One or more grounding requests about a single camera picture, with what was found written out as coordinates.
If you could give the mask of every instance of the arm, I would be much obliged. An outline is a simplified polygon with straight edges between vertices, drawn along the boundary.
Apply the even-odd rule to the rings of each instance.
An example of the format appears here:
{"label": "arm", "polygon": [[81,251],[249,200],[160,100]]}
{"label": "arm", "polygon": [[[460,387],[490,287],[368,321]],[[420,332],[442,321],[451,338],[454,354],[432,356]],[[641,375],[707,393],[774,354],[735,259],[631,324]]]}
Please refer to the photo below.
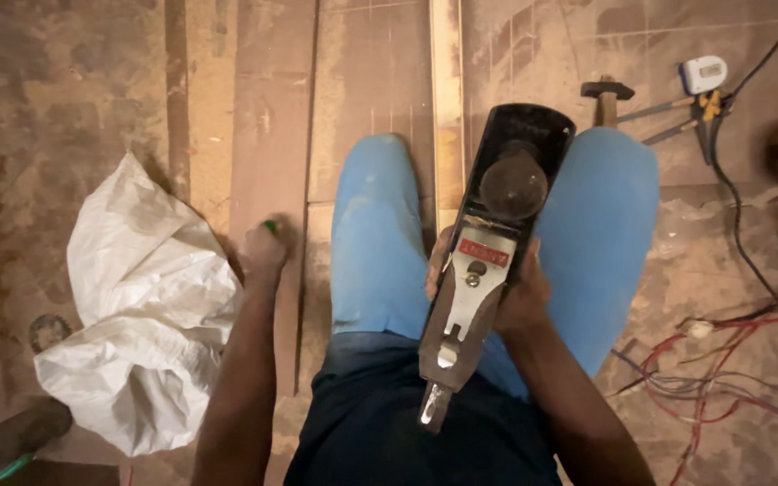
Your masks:
{"label": "arm", "polygon": [[638,446],[575,361],[546,315],[550,289],[538,267],[538,240],[521,264],[494,328],[532,399],[549,417],[556,454],[576,486],[653,485]]}
{"label": "arm", "polygon": [[240,251],[244,303],[203,419],[193,486],[263,484],[275,409],[275,292],[285,255],[284,246],[263,224],[245,236]]}

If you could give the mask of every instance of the person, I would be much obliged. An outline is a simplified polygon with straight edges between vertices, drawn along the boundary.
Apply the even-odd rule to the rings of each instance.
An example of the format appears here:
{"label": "person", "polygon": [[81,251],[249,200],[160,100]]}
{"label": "person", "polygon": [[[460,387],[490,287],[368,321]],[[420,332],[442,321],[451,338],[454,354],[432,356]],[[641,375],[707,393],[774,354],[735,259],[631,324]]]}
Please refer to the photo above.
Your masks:
{"label": "person", "polygon": [[[654,484],[589,376],[626,321],[658,199],[650,149],[609,128],[576,138],[477,372],[431,435],[416,421],[425,392],[416,351],[449,232],[429,269],[404,143],[389,134],[357,143],[332,221],[332,336],[285,483],[550,485],[560,483],[556,454],[577,486]],[[272,312],[287,250],[258,225],[240,253],[245,300],[194,485],[262,484],[270,457]]]}

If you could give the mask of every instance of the hand plane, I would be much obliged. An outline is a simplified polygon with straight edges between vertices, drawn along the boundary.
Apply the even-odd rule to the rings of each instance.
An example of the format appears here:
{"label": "hand plane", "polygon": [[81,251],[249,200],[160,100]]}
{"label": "hand plane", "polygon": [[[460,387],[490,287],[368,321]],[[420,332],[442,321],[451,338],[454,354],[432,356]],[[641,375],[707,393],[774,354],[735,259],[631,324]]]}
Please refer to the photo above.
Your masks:
{"label": "hand plane", "polygon": [[545,106],[491,110],[419,343],[419,374],[428,385],[418,422],[429,432],[440,431],[452,393],[476,370],[574,136],[572,121]]}

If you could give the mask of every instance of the red label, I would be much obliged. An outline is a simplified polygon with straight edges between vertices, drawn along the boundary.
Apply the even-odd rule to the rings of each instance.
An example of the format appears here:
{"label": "red label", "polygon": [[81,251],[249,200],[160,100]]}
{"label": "red label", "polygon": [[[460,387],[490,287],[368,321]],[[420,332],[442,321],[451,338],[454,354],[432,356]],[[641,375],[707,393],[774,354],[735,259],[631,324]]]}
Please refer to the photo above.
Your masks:
{"label": "red label", "polygon": [[475,259],[484,260],[497,266],[506,266],[509,263],[509,253],[486,247],[471,239],[462,239],[461,244],[458,245],[458,250],[465,255],[470,255]]}

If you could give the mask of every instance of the hammer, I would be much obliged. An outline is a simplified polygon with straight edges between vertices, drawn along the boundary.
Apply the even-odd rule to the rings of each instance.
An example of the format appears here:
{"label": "hammer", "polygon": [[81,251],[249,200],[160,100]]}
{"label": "hammer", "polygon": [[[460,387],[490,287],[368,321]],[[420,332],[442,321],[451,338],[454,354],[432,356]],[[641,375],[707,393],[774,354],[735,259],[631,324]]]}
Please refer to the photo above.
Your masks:
{"label": "hammer", "polygon": [[581,85],[581,96],[599,99],[595,126],[617,127],[617,101],[631,99],[635,91],[623,83],[614,81],[609,74],[600,81],[588,81]]}

